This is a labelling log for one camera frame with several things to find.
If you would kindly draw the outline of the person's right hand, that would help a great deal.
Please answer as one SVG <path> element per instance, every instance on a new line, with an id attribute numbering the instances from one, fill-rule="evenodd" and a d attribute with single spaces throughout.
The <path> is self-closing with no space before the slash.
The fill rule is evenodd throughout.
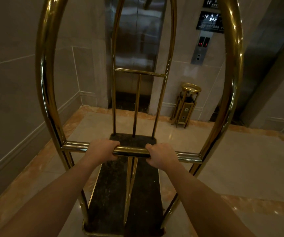
<path id="1" fill-rule="evenodd" d="M 153 152 L 146 162 L 154 168 L 167 172 L 179 164 L 176 152 L 168 143 L 157 143 L 153 145 Z"/>

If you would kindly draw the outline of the person's left hand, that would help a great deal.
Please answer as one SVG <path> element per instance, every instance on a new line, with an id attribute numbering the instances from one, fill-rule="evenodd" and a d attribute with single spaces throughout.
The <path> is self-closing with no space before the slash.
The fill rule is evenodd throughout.
<path id="1" fill-rule="evenodd" d="M 85 155 L 81 159 L 81 163 L 85 164 L 85 166 L 93 168 L 107 161 L 117 160 L 118 157 L 113 154 L 115 149 L 112 149 L 112 142 L 119 141 L 106 138 L 93 140 L 85 152 Z"/>

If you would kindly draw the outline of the gold luggage cart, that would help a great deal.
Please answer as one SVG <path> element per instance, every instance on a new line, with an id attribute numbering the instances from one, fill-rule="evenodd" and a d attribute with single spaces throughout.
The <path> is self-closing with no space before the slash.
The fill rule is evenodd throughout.
<path id="1" fill-rule="evenodd" d="M 57 34 L 61 19 L 68 0 L 45 0 L 38 26 L 36 39 L 35 69 L 38 99 L 45 123 L 52 137 L 53 143 L 66 170 L 74 166 L 71 152 L 84 153 L 89 143 L 71 142 L 65 137 L 57 110 L 54 94 L 54 58 Z M 137 71 L 115 67 L 115 51 L 118 25 L 125 0 L 119 0 L 116 9 L 112 32 L 112 81 L 115 88 L 115 73 L 126 72 L 132 74 L 163 77 L 160 101 L 155 117 L 152 136 L 116 133 L 115 90 L 112 90 L 112 134 L 111 140 L 120 141 L 124 146 L 117 146 L 113 154 L 120 158 L 128 157 L 126 176 L 126 195 L 122 189 L 124 172 L 112 180 L 112 171 L 124 167 L 125 161 L 120 159 L 118 164 L 103 164 L 100 169 L 105 176 L 98 174 L 89 202 L 81 190 L 78 197 L 84 220 L 82 230 L 90 237 L 152 237 L 163 236 L 165 225 L 171 214 L 180 203 L 178 194 L 171 201 L 168 209 L 163 213 L 160 201 L 160 182 L 158 172 L 153 167 L 143 164 L 142 170 L 136 171 L 138 158 L 149 159 L 150 154 L 145 144 L 156 143 L 155 132 L 161 110 L 161 101 L 167 84 L 173 49 L 176 38 L 177 3 L 171 2 L 171 39 L 165 74 Z M 243 31 L 238 0 L 217 0 L 223 19 L 226 69 L 223 95 L 220 110 L 210 135 L 200 153 L 176 152 L 179 161 L 192 163 L 190 173 L 198 176 L 205 164 L 212 156 L 227 131 L 239 97 L 239 88 L 243 76 Z"/>

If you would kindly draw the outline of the person's right forearm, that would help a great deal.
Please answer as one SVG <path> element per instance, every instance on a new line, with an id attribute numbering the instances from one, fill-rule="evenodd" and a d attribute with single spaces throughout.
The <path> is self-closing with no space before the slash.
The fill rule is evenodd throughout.
<path id="1" fill-rule="evenodd" d="M 160 164 L 169 177 L 198 237 L 256 237 L 221 196 L 178 161 Z"/>

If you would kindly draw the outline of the person's left forearm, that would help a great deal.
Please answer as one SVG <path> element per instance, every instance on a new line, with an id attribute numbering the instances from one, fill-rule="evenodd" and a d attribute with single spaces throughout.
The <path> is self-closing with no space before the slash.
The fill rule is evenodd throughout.
<path id="1" fill-rule="evenodd" d="M 57 237 L 90 175 L 103 162 L 80 160 L 25 203 L 0 229 L 0 237 Z"/>

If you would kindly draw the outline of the gold ashtray bin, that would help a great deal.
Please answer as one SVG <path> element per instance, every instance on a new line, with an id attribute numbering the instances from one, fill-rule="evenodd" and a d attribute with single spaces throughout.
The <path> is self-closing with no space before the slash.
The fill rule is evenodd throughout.
<path id="1" fill-rule="evenodd" d="M 176 105 L 170 118 L 172 125 L 183 125 L 184 128 L 189 125 L 201 91 L 201 87 L 195 84 L 186 82 L 181 84 L 181 92 L 177 97 Z"/>

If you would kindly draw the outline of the silver elevator door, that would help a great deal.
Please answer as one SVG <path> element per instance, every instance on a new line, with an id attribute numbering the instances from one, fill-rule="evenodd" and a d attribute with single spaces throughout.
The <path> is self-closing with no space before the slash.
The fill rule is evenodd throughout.
<path id="1" fill-rule="evenodd" d="M 105 28 L 108 45 L 108 65 L 114 17 L 119 0 L 105 0 Z M 115 65 L 118 68 L 155 72 L 167 0 L 125 0 L 116 40 Z M 151 100 L 153 76 L 142 75 L 139 112 L 147 113 Z M 138 75 L 115 73 L 116 109 L 134 111 Z"/>

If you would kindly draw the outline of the elevator call button panel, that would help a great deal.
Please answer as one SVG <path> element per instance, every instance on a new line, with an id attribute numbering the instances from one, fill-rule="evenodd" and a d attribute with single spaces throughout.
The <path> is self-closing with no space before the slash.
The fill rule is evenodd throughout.
<path id="1" fill-rule="evenodd" d="M 191 64 L 199 66 L 203 64 L 212 36 L 213 32 L 200 31 L 196 47 L 191 58 Z"/>

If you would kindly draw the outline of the dark elevator door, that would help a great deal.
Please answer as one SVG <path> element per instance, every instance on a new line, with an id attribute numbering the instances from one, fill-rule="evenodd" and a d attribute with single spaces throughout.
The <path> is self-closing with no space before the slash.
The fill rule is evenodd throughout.
<path id="1" fill-rule="evenodd" d="M 231 124 L 244 126 L 241 114 L 284 49 L 284 21 L 262 20 L 245 51 L 243 81 Z"/>

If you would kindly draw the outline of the black floor sign large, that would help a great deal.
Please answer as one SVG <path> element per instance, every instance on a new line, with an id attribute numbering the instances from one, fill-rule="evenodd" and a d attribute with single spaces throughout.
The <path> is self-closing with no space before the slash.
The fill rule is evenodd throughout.
<path id="1" fill-rule="evenodd" d="M 201 11 L 196 26 L 197 30 L 224 33 L 223 19 L 220 13 Z"/>

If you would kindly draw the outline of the black floor sign small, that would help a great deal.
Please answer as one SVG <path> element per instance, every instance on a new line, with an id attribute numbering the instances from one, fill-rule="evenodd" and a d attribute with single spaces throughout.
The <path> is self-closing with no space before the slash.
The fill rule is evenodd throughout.
<path id="1" fill-rule="evenodd" d="M 204 0 L 203 8 L 218 9 L 217 0 Z"/>

